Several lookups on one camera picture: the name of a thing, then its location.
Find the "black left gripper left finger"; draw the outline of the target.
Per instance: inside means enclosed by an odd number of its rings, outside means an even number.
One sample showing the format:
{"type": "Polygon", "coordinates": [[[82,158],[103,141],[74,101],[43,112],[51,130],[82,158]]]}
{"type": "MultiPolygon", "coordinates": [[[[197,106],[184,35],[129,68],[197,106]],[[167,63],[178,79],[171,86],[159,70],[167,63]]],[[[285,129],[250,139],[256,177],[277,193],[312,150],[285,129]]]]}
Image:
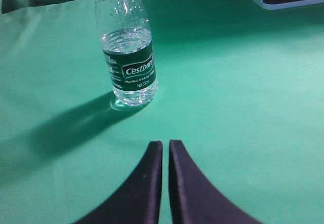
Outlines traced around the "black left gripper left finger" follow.
{"type": "Polygon", "coordinates": [[[151,141],[128,178],[76,223],[159,223],[163,143],[151,141]]]}

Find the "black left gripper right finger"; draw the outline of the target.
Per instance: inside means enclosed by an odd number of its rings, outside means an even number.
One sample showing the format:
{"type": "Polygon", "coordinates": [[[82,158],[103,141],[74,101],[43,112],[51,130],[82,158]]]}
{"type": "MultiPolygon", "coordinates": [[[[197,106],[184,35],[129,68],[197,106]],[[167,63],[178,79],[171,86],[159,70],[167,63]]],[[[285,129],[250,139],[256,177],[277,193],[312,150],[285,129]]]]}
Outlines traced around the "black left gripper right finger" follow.
{"type": "Polygon", "coordinates": [[[206,178],[180,140],[169,143],[169,198],[172,223],[260,223],[206,178]]]}

